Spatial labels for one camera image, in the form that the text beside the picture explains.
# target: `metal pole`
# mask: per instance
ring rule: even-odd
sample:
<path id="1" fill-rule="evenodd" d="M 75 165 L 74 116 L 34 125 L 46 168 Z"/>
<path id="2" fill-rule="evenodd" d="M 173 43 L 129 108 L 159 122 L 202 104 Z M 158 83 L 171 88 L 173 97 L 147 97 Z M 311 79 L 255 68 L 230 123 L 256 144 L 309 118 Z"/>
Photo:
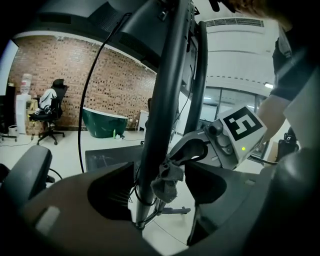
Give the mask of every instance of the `metal pole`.
<path id="1" fill-rule="evenodd" d="M 201 115 L 204 93 L 206 88 L 207 68 L 208 68 L 208 37 L 206 23 L 199 22 L 198 57 L 196 61 L 195 80 L 192 83 L 192 99 L 188 119 L 186 121 L 184 134 L 197 129 Z"/>
<path id="2" fill-rule="evenodd" d="M 191 22 L 190 7 L 190 0 L 177 1 L 155 80 L 138 177 L 139 196 L 147 204 L 151 204 L 155 197 L 150 185 L 166 157 L 178 107 Z M 150 206 L 138 201 L 137 228 L 144 228 L 142 221 L 146 219 L 149 209 Z"/>
<path id="3" fill-rule="evenodd" d="M 218 114 L 220 112 L 220 106 L 221 106 L 221 97 L 222 97 L 222 88 L 220 88 L 219 103 L 218 103 L 218 106 L 216 107 L 214 120 L 218 119 Z"/>

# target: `black office chair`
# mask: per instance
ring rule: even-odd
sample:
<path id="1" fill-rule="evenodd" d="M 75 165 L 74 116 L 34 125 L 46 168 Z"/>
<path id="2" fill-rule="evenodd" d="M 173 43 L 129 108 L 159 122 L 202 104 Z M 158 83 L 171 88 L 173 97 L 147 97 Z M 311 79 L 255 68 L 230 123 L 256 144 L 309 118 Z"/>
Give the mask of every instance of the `black office chair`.
<path id="1" fill-rule="evenodd" d="M 54 144 L 58 145 L 58 142 L 54 135 L 62 135 L 62 137 L 65 137 L 64 132 L 60 131 L 54 131 L 54 128 L 52 126 L 55 125 L 55 121 L 60 119 L 62 116 L 62 109 L 61 109 L 61 103 L 63 101 L 63 98 L 67 92 L 68 86 L 64 85 L 64 79 L 56 79 L 54 80 L 51 88 L 55 90 L 56 92 L 56 98 L 51 99 L 51 113 L 49 114 L 31 114 L 30 120 L 31 121 L 38 121 L 38 122 L 47 122 L 48 125 L 48 131 L 39 133 L 39 140 L 36 143 L 39 145 L 39 142 L 42 141 L 46 137 L 51 137 L 54 139 Z"/>

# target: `window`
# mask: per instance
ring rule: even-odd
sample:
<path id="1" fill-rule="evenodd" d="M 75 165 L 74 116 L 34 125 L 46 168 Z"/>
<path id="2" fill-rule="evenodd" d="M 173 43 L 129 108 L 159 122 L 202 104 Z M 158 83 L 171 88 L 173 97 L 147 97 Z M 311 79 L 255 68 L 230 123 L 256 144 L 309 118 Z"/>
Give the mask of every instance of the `window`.
<path id="1" fill-rule="evenodd" d="M 218 114 L 233 109 L 238 105 L 246 105 L 255 110 L 255 95 L 236 90 L 222 89 Z"/>
<path id="2" fill-rule="evenodd" d="M 220 89 L 210 87 L 205 89 L 200 120 L 209 122 L 216 120 L 220 91 Z"/>
<path id="3" fill-rule="evenodd" d="M 267 97 L 262 96 L 262 95 L 257 95 L 255 96 L 255 107 L 256 107 L 256 112 L 258 111 L 260 105 L 262 102 L 266 99 Z"/>

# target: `air vent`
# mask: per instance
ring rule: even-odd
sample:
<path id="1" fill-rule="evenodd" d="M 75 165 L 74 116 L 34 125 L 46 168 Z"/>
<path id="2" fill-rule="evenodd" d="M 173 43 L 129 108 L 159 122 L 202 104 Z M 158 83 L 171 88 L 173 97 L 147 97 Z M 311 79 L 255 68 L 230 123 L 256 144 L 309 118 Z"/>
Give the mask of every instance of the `air vent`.
<path id="1" fill-rule="evenodd" d="M 107 2 L 95 10 L 95 12 L 90 15 L 88 20 L 98 28 L 107 32 L 111 32 L 121 20 L 122 16 L 123 15 L 121 13 L 113 9 Z"/>
<path id="2" fill-rule="evenodd" d="M 247 25 L 264 28 L 263 20 L 253 18 L 219 18 L 212 19 L 205 22 L 206 27 L 214 27 L 221 25 Z"/>

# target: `water bottle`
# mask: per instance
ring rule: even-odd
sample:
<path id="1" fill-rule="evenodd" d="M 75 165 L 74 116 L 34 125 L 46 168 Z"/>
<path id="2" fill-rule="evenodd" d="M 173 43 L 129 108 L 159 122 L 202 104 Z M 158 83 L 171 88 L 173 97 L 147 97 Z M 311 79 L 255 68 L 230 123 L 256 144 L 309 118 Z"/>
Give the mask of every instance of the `water bottle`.
<path id="1" fill-rule="evenodd" d="M 28 94 L 30 91 L 32 75 L 31 74 L 23 74 L 21 80 L 20 92 L 22 94 Z"/>

